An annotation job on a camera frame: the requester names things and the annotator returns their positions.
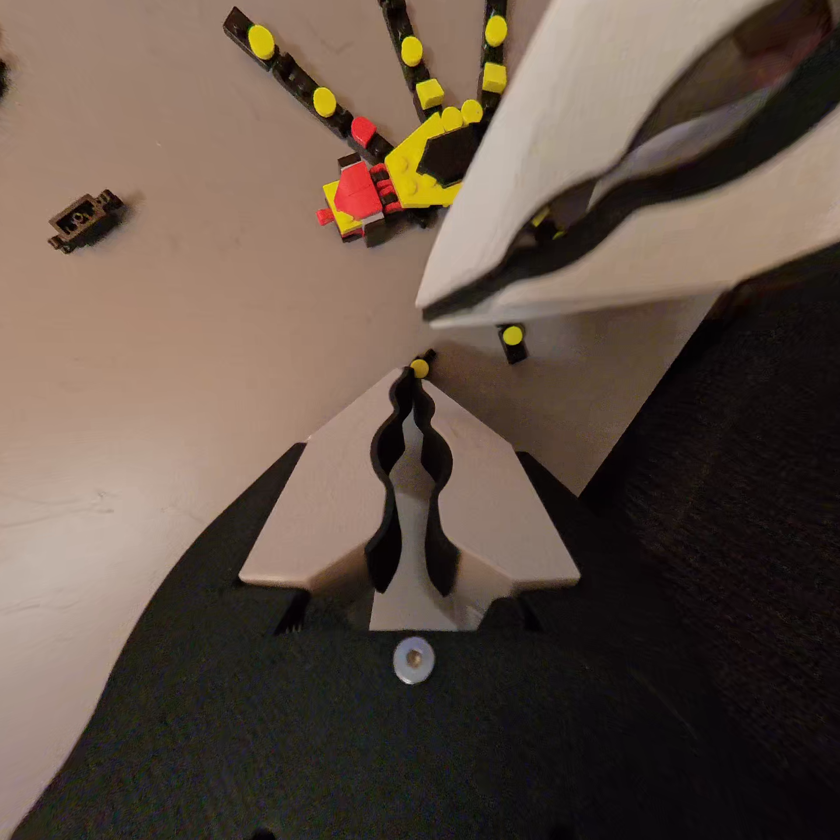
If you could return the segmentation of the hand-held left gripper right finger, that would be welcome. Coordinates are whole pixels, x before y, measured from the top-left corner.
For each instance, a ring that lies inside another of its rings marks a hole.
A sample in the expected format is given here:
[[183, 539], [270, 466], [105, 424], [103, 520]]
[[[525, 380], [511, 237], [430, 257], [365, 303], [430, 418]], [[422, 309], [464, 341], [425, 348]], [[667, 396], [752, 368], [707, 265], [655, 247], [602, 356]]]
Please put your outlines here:
[[421, 464], [433, 482], [427, 576], [459, 631], [493, 602], [581, 578], [514, 447], [432, 384], [415, 383]]

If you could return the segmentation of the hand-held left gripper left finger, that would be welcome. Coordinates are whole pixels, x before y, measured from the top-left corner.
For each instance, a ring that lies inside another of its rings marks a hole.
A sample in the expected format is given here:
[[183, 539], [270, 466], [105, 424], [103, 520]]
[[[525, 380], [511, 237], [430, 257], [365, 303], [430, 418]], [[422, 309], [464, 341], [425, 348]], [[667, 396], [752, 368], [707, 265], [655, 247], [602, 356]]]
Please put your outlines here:
[[300, 447], [239, 579], [306, 592], [384, 592], [402, 552], [390, 477], [415, 373], [396, 369]]

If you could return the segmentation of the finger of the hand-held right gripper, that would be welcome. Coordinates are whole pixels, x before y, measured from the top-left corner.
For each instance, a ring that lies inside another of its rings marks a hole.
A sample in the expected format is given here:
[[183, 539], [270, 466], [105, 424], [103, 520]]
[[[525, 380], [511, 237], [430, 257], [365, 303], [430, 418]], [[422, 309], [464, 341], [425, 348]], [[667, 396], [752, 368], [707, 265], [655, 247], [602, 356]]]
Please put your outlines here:
[[417, 292], [425, 316], [501, 266], [526, 223], [557, 195], [599, 180], [624, 156], [681, 74], [770, 2], [552, 2], [430, 252]]
[[677, 169], [625, 181], [556, 239], [437, 294], [439, 328], [722, 291], [838, 243], [838, 37], [734, 134]]

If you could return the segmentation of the black yellow red lego model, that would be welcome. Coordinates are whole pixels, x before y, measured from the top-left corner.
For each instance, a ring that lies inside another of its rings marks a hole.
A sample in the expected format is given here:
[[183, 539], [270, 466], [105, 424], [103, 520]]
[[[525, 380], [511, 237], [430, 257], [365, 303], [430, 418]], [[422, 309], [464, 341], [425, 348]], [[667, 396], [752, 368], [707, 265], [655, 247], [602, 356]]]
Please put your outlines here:
[[438, 210], [451, 207], [508, 84], [508, 2], [483, 3], [477, 94], [458, 107], [445, 105], [445, 90], [427, 67], [406, 2], [377, 4], [419, 119], [397, 144], [371, 120], [346, 109], [280, 49], [266, 26], [238, 7], [223, 23], [237, 47], [351, 149], [339, 158], [339, 178], [322, 188], [327, 204], [317, 218], [321, 226], [335, 226], [343, 242], [361, 240], [368, 247], [385, 242], [399, 222], [426, 228]]

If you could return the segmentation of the person's black knit clothing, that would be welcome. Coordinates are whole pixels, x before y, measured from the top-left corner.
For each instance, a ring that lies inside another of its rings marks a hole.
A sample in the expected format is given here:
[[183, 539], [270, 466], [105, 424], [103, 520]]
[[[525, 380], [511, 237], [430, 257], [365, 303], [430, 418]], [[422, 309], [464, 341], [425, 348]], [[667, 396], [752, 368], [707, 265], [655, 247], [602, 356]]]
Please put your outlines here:
[[838, 838], [838, 244], [723, 295], [581, 498], [668, 581], [764, 835]]

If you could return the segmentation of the black bracket lego piece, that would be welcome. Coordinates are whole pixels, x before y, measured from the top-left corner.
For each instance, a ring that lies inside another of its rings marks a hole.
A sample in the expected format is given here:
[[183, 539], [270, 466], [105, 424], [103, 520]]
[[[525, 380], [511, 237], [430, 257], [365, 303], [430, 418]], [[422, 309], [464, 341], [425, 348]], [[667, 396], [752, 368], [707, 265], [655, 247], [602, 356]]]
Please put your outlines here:
[[97, 196], [85, 194], [49, 220], [54, 234], [49, 246], [65, 255], [79, 248], [95, 245], [119, 226], [127, 205], [110, 190]]

